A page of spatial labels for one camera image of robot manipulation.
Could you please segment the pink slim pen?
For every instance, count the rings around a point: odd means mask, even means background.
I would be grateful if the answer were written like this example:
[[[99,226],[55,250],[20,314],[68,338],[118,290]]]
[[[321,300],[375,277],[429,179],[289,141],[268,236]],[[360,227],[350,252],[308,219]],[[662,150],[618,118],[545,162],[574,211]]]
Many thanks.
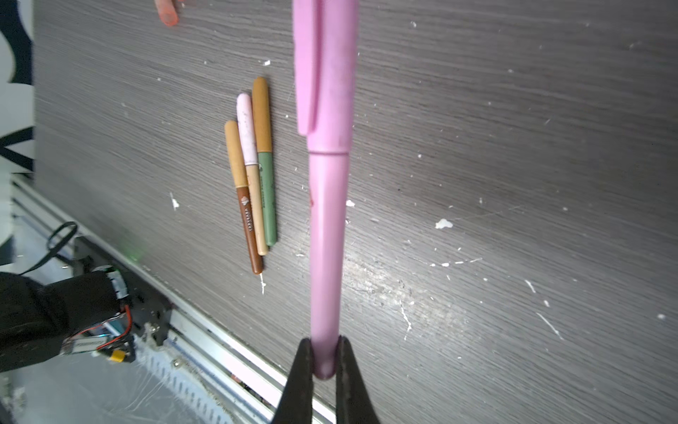
[[[357,1],[292,4],[298,131],[307,139],[314,374],[335,375],[358,59]]]

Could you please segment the gold cap green pen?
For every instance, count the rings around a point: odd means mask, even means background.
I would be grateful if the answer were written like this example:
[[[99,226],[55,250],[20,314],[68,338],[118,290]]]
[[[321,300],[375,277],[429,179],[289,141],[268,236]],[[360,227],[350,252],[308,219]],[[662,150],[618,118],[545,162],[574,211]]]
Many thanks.
[[[257,78],[252,84],[252,111],[260,165],[264,234],[267,246],[273,247],[277,243],[275,173],[269,90],[264,77]]]

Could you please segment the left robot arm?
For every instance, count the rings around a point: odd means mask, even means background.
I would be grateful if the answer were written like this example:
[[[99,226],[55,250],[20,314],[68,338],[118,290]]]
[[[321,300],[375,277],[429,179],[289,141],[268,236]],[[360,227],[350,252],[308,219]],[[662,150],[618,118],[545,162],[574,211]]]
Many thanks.
[[[50,360],[69,337],[128,311],[119,271],[96,270],[53,284],[1,274],[1,371]]]

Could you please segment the pale pink cap tan pen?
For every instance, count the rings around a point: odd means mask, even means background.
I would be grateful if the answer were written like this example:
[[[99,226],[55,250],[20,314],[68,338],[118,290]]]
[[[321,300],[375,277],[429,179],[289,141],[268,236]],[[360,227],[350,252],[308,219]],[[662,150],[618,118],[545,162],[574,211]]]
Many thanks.
[[[251,196],[257,251],[259,255],[265,256],[268,254],[268,245],[264,228],[260,169],[254,134],[252,99],[247,93],[241,93],[237,98],[237,119],[240,144],[245,162],[245,173]]]

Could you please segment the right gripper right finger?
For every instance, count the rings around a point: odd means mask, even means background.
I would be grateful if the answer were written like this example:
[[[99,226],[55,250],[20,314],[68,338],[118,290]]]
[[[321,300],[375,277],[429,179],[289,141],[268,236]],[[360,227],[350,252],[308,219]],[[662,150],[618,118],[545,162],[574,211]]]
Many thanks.
[[[335,416],[340,424],[380,424],[347,337],[335,354]]]

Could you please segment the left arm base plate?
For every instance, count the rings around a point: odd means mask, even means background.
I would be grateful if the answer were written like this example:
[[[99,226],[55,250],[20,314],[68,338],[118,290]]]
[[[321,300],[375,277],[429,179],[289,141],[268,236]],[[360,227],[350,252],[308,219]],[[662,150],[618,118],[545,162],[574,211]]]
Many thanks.
[[[80,236],[74,241],[74,276],[79,276],[97,267],[111,266],[117,270],[128,288],[128,303],[132,313],[132,333],[147,336],[157,346],[162,346],[168,337],[172,304],[130,266],[116,259],[87,237]]]

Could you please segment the tan cap brown pen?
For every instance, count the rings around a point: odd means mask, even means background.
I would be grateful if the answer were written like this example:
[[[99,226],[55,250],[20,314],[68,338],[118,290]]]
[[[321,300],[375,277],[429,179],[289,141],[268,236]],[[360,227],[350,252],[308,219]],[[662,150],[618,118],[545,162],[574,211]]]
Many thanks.
[[[261,275],[264,270],[263,260],[257,249],[251,196],[245,169],[244,154],[239,138],[238,123],[234,120],[227,121],[224,125],[224,135],[231,166],[231,175],[233,176],[234,186],[238,197],[238,207],[245,232],[245,242],[252,273]]]

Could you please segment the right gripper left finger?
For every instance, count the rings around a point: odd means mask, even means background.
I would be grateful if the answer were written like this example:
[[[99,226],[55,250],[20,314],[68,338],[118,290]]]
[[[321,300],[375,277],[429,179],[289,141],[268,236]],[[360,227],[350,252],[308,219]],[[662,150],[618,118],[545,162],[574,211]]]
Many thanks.
[[[298,345],[284,391],[271,424],[310,424],[314,408],[314,354],[311,340]]]

